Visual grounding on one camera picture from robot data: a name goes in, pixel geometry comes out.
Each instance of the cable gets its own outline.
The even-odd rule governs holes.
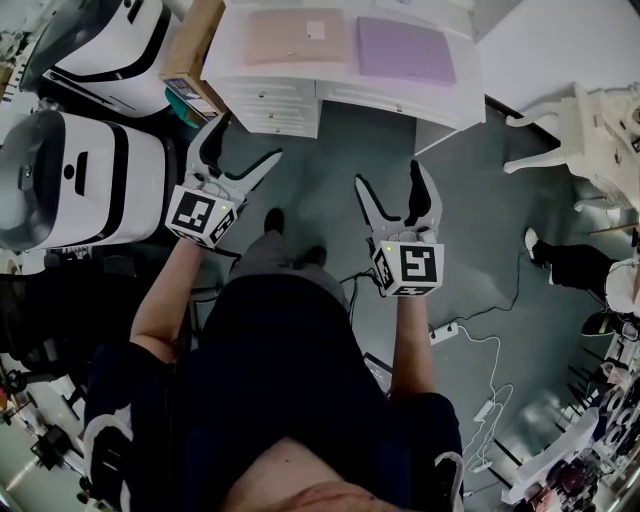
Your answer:
[[[465,467],[468,467],[469,470],[472,471],[474,468],[479,467],[479,466],[487,463],[487,458],[486,458],[487,451],[493,445],[493,439],[495,437],[496,426],[498,425],[498,422],[500,421],[500,417],[502,416],[502,413],[504,412],[505,407],[509,403],[509,400],[511,400],[511,396],[513,395],[513,392],[514,392],[515,388],[513,387],[513,384],[505,384],[500,389],[496,390],[496,388],[494,387],[494,384],[493,384],[493,381],[494,381],[495,376],[496,376],[496,370],[498,368],[498,361],[500,359],[500,347],[502,345],[502,342],[500,341],[500,338],[498,336],[489,336],[489,337],[487,337],[487,338],[485,338],[483,340],[478,340],[478,339],[472,338],[469,335],[469,331],[466,329],[466,327],[464,325],[460,325],[460,329],[462,329],[464,331],[464,333],[467,335],[467,338],[469,338],[469,341],[472,341],[473,343],[484,343],[485,341],[489,341],[489,340],[496,340],[498,342],[498,348],[496,350],[496,360],[495,360],[495,363],[493,364],[493,369],[491,370],[491,378],[489,379],[489,387],[491,388],[491,392],[493,393],[493,397],[491,399],[492,407],[487,412],[485,417],[489,416],[490,414],[493,414],[494,411],[497,408],[500,408],[500,411],[498,412],[498,415],[496,416],[496,418],[493,420],[493,423],[491,424],[491,427],[489,427],[489,430],[485,434],[482,444],[478,447],[476,452],[465,463]],[[498,395],[500,394],[500,392],[502,392],[505,389],[509,389],[509,396],[507,396],[506,400],[503,403],[497,403]],[[471,441],[467,444],[467,446],[464,447],[464,450],[462,451],[463,455],[473,445],[473,443],[475,442],[476,438],[480,435],[480,433],[484,429],[484,426],[486,425],[486,423],[487,423],[486,420],[484,420],[484,419],[481,420],[480,427],[478,428],[476,433],[471,438]],[[478,459],[477,462],[472,464],[472,462],[476,458]]]
[[[353,315],[356,306],[356,299],[358,298],[358,279],[361,277],[371,279],[373,284],[376,285],[376,290],[378,290],[380,296],[384,298],[384,295],[382,295],[382,292],[380,291],[380,282],[378,281],[373,267],[369,267],[364,272],[358,272],[356,274],[353,274],[352,276],[345,277],[342,281],[340,281],[340,284],[344,284],[347,281],[353,281],[353,293],[351,295],[351,300],[349,300],[349,323],[351,325],[353,325]]]
[[[516,294],[513,297],[513,300],[511,301],[511,304],[509,305],[509,307],[507,308],[501,308],[500,306],[491,306],[488,309],[485,309],[483,311],[478,311],[477,313],[474,313],[471,316],[457,316],[455,317],[453,320],[451,320],[449,323],[451,322],[455,322],[456,320],[471,320],[472,318],[475,318],[477,316],[480,315],[484,315],[486,313],[490,313],[491,311],[504,311],[505,313],[508,313],[509,311],[513,310],[513,307],[516,305],[516,301],[518,300],[518,297],[520,297],[520,261],[522,260],[522,255],[523,254],[528,254],[529,251],[522,251],[520,254],[518,254],[518,263],[517,263],[517,268],[516,268]]]
[[[493,482],[492,484],[485,485],[484,487],[480,487],[480,489],[476,489],[475,491],[466,491],[463,496],[465,498],[470,498],[474,494],[478,494],[478,493],[481,493],[482,491],[486,491],[487,489],[491,489],[492,487],[495,487],[496,485],[500,485],[501,483],[502,482],[497,481],[497,482]]]
[[[227,251],[225,249],[220,249],[219,247],[214,248],[213,252],[216,253],[216,254],[219,254],[220,256],[226,256],[227,258],[233,258],[232,265],[235,265],[238,261],[240,261],[240,259],[242,259],[242,254],[239,254],[237,252]]]

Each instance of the cardboard box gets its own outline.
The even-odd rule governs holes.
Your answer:
[[[220,96],[200,79],[224,9],[223,0],[194,0],[160,71],[167,87],[206,120],[227,110]]]

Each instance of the white cable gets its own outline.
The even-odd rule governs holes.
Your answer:
[[[513,392],[514,392],[514,387],[513,387],[513,384],[505,384],[500,389],[496,390],[496,388],[493,385],[493,380],[494,380],[494,378],[496,376],[496,370],[498,368],[498,360],[500,359],[500,346],[501,346],[500,338],[498,338],[497,336],[489,336],[488,338],[485,338],[483,340],[477,340],[475,338],[472,338],[469,335],[469,331],[467,331],[467,329],[464,327],[464,325],[460,325],[459,327],[460,327],[460,329],[462,329],[465,332],[465,334],[467,335],[467,338],[469,338],[469,340],[474,342],[474,343],[484,343],[485,341],[489,341],[489,340],[496,340],[498,342],[498,349],[496,350],[496,360],[495,360],[495,363],[493,365],[493,370],[491,371],[491,378],[489,380],[489,387],[491,388],[491,392],[493,393],[493,399],[492,399],[493,406],[487,412],[487,416],[489,416],[490,414],[493,414],[494,411],[498,407],[500,408],[500,411],[498,412],[498,415],[496,416],[496,418],[493,420],[493,423],[489,427],[489,430],[485,434],[484,440],[482,441],[482,444],[478,447],[476,452],[465,463],[465,467],[469,467],[469,470],[473,470],[473,468],[487,463],[487,459],[486,459],[487,451],[489,451],[489,449],[493,445],[493,439],[494,439],[494,436],[495,436],[495,432],[496,432],[496,427],[498,425],[498,421],[500,421],[500,417],[502,416],[502,413],[504,412],[505,407],[509,403],[509,400],[511,400],[511,396],[513,395]],[[507,389],[507,388],[509,389],[509,396],[507,396],[506,400],[503,403],[497,403],[498,394],[501,391],[503,391],[504,389]],[[473,445],[473,443],[475,442],[476,438],[482,432],[482,429],[484,428],[486,423],[487,423],[487,421],[484,420],[484,419],[480,422],[480,428],[478,428],[476,433],[473,435],[473,437],[471,438],[471,441],[469,442],[469,444],[467,444],[467,446],[465,446],[464,450],[462,451],[463,455]],[[472,464],[472,462],[476,458],[478,460],[474,464]]]

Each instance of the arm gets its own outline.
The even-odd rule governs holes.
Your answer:
[[[394,401],[436,389],[424,297],[399,298],[391,399]]]
[[[201,261],[202,249],[180,239],[133,320],[131,342],[164,363],[174,359],[174,343]]]

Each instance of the black pants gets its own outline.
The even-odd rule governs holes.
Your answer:
[[[606,302],[605,285],[616,260],[590,245],[550,245],[538,242],[533,247],[537,261],[551,265],[553,284],[591,290]]]

